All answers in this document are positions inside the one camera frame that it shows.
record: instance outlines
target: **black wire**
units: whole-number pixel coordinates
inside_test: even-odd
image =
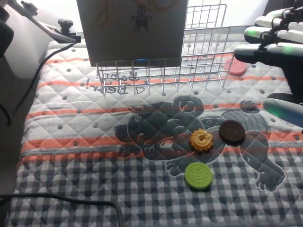
[[[94,206],[110,206],[115,208],[117,215],[118,215],[118,224],[119,227],[124,227],[124,218],[123,213],[119,207],[119,205],[116,202],[111,201],[87,201],[87,200],[78,200],[78,199],[72,199],[56,194],[51,193],[24,193],[24,194],[6,194],[6,195],[0,195],[0,198],[3,198],[3,200],[0,201],[0,207],[10,201],[11,198],[52,198],[57,200],[62,200],[70,203],[75,204],[83,204],[83,205],[94,205]]]
[[[56,54],[58,54],[58,53],[60,53],[60,52],[62,52],[62,51],[68,50],[69,48],[71,48],[71,47],[74,46],[75,44],[76,44],[76,43],[72,43],[72,44],[70,44],[70,45],[68,45],[68,46],[65,46],[65,47],[63,47],[63,48],[61,48],[61,49],[59,49],[59,50],[57,50],[57,51],[51,53],[50,55],[48,55],[48,56],[41,62],[41,64],[39,65],[38,69],[36,70],[36,73],[35,73],[35,75],[34,75],[32,81],[31,81],[31,83],[30,83],[30,85],[29,85],[29,87],[28,87],[26,93],[23,95],[23,97],[21,98],[21,100],[20,100],[20,101],[18,102],[18,104],[16,105],[16,108],[15,108],[15,110],[14,110],[14,112],[13,112],[12,115],[10,115],[10,114],[8,113],[8,111],[6,110],[6,108],[5,108],[2,104],[0,104],[0,109],[1,109],[1,110],[3,111],[3,113],[5,114],[5,116],[6,116],[7,120],[8,120],[8,125],[11,125],[12,118],[14,117],[14,115],[16,114],[16,112],[18,111],[18,109],[22,106],[22,104],[23,104],[24,101],[26,100],[26,98],[27,98],[28,94],[30,93],[31,89],[33,88],[33,85],[35,84],[35,81],[36,81],[37,77],[39,76],[39,72],[40,72],[40,70],[42,69],[42,67],[44,66],[44,64],[45,64],[51,57],[53,57],[54,55],[56,55]]]

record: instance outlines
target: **quilted blanket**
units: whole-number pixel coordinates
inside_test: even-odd
[[[228,50],[239,43],[229,42]],[[63,47],[51,42],[47,54]],[[290,93],[279,68],[247,65],[225,87],[211,81],[106,94],[85,43],[44,66],[25,122],[15,193],[51,192],[116,201],[129,227],[298,227],[303,224],[302,129],[267,113],[274,92]],[[239,121],[245,141],[229,146],[222,122]],[[193,131],[214,137],[209,152],[189,145]],[[207,164],[205,192],[184,180],[193,162]],[[117,226],[111,207],[55,199],[13,199],[8,227]]]

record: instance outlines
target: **gingham pattern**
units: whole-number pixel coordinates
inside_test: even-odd
[[[51,43],[49,52],[59,47]],[[75,46],[74,50],[63,52],[54,59],[87,58],[84,44]],[[221,116],[228,108],[218,108],[218,104],[240,103],[243,100],[262,103],[273,92],[289,92],[287,82],[275,78],[283,76],[281,70],[259,63],[256,66],[248,68],[242,78],[267,76],[272,79],[228,80],[224,89],[216,82],[211,82],[207,90],[196,85],[191,90],[189,85],[181,85],[176,92],[174,87],[168,87],[165,96],[161,95],[161,88],[152,88],[151,94],[145,91],[133,95],[130,91],[127,96],[102,96],[93,91],[94,87],[85,88],[87,79],[96,80],[95,69],[89,66],[88,61],[50,63],[44,67],[39,85],[57,80],[79,82],[81,85],[49,84],[39,88],[30,114],[61,109],[77,112],[83,109],[139,106],[160,101],[172,102],[178,96],[191,95],[200,98],[204,105],[213,106],[213,109],[205,110],[202,117]],[[114,127],[129,120],[126,113],[79,112],[49,116],[42,114],[27,119],[23,143],[32,143],[35,148],[27,149],[21,155],[15,193],[51,192],[78,199],[117,201],[124,215],[125,226],[130,227],[302,226],[303,136],[301,133],[296,134],[295,139],[288,136],[301,129],[262,109],[260,114],[275,138],[270,140],[269,146],[282,148],[278,152],[268,152],[269,160],[285,173],[284,181],[273,192],[257,187],[258,173],[243,160],[237,149],[235,152],[222,153],[208,164],[213,172],[213,183],[208,191],[195,192],[187,186],[183,174],[169,174],[166,160],[117,157],[115,151],[119,146],[99,146],[89,140],[85,148],[65,147],[66,143],[74,143],[80,138],[113,137]],[[274,135],[277,131],[285,133]],[[32,142],[48,139],[59,141],[61,138],[70,138],[70,141],[58,148],[41,148],[37,142]],[[113,227],[117,226],[116,220],[116,212],[109,207],[74,205],[54,199],[13,199],[6,224],[8,227]]]

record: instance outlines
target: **cardboard box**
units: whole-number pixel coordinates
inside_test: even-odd
[[[99,61],[177,58],[187,0],[77,0],[92,66]]]

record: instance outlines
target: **metal wire rack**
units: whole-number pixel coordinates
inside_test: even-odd
[[[213,6],[218,7],[214,22],[213,16],[209,16]],[[225,12],[224,4],[187,8],[187,22],[191,23],[186,26],[191,28],[185,29],[180,58],[97,62],[102,93],[105,95],[112,89],[118,89],[121,94],[122,90],[133,87],[134,93],[138,94],[138,88],[147,87],[150,92],[151,86],[160,86],[164,92],[167,85],[175,86],[178,91],[184,83],[189,84],[191,89],[196,85],[207,88],[210,81],[219,81],[224,87],[233,61],[233,52],[225,50],[230,28],[208,26],[212,23],[222,25]]]

